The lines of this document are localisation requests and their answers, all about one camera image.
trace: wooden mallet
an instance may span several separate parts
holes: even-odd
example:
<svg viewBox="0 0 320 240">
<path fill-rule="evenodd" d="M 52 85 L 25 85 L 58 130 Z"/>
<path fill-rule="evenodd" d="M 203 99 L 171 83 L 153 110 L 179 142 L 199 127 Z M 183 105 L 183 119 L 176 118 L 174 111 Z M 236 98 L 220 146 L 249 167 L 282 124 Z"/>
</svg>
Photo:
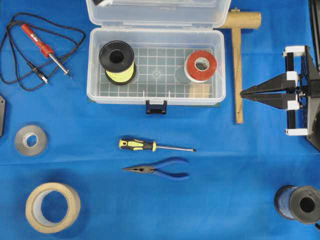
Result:
<svg viewBox="0 0 320 240">
<path fill-rule="evenodd" d="M 234 69 L 234 98 L 235 98 L 235 123 L 244 123 L 243 101 L 240 96 L 242 91 L 242 58 L 241 58 L 241 29 L 258 29 L 261 26 L 260 12 L 240 12 L 232 9 L 221 29 L 231 29 Z"/>
</svg>

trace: spool hole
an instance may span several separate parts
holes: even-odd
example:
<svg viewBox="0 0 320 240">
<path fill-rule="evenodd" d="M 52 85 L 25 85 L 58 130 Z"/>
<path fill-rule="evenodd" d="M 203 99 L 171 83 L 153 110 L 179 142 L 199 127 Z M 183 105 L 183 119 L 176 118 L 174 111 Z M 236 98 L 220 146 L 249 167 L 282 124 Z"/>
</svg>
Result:
<svg viewBox="0 0 320 240">
<path fill-rule="evenodd" d="M 307 214 L 315 210 L 315 207 L 316 207 L 315 201 L 311 197 L 304 197 L 300 201 L 301 210 Z"/>
<path fill-rule="evenodd" d="M 38 143 L 38 137 L 34 133 L 28 133 L 24 136 L 23 143 L 28 148 L 33 148 Z"/>
<path fill-rule="evenodd" d="M 61 222 L 67 214 L 68 203 L 58 191 L 52 191 L 43 198 L 41 211 L 45 219 L 52 223 Z"/>
<path fill-rule="evenodd" d="M 206 71 L 210 66 L 209 61 L 204 57 L 199 57 L 197 60 L 195 60 L 194 64 L 196 69 L 199 71 Z"/>
<path fill-rule="evenodd" d="M 119 64 L 124 60 L 125 56 L 122 51 L 116 49 L 110 53 L 109 58 L 110 58 L 110 61 L 113 62 L 114 64 Z"/>
</svg>

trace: plastic storage box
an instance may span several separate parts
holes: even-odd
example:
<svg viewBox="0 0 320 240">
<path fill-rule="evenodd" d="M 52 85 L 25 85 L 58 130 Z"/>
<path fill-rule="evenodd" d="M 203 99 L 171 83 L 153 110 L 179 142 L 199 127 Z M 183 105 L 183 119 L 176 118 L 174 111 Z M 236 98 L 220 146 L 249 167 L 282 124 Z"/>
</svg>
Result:
<svg viewBox="0 0 320 240">
<path fill-rule="evenodd" d="M 87 95 L 100 104 L 214 106 L 226 96 L 225 42 L 213 28 L 224 24 L 231 0 L 86 0 L 89 18 L 100 25 L 90 34 Z M 134 50 L 136 77 L 118 86 L 99 62 L 104 44 L 121 40 Z M 217 60 L 214 76 L 191 82 L 184 73 L 188 55 L 197 50 Z"/>
</svg>

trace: duct tape roll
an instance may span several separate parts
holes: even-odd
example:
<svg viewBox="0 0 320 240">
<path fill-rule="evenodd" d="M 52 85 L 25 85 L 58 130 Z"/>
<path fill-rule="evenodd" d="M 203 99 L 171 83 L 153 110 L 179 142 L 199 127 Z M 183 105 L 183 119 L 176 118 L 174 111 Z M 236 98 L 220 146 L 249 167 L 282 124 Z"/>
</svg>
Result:
<svg viewBox="0 0 320 240">
<path fill-rule="evenodd" d="M 28 145 L 28 139 L 35 137 L 35 144 Z M 46 133 L 38 126 L 28 125 L 21 128 L 15 135 L 16 149 L 25 156 L 32 157 L 42 153 L 48 144 Z"/>
<path fill-rule="evenodd" d="M 67 213 L 60 222 L 48 221 L 41 210 L 44 197 L 53 191 L 61 193 L 68 205 Z M 38 186 L 30 194 L 25 205 L 25 216 L 29 224 L 38 232 L 53 234 L 70 227 L 77 220 L 80 208 L 79 195 L 71 186 L 57 182 L 48 182 Z"/>
<path fill-rule="evenodd" d="M 217 60 L 208 51 L 195 51 L 190 54 L 184 63 L 186 77 L 194 83 L 204 83 L 209 80 L 217 70 Z"/>
</svg>

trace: red soldering iron handle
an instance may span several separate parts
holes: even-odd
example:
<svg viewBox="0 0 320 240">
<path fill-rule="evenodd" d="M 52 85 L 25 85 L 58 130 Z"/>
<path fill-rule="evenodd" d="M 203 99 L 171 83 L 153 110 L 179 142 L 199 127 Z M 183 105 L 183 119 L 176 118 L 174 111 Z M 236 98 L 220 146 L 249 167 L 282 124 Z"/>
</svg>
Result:
<svg viewBox="0 0 320 240">
<path fill-rule="evenodd" d="M 25 34 L 37 45 L 38 48 L 40 48 L 41 53 L 47 58 L 49 54 L 54 54 L 54 50 L 44 42 L 42 42 L 34 31 L 27 25 L 23 24 L 21 26 L 22 30 L 25 32 Z"/>
</svg>

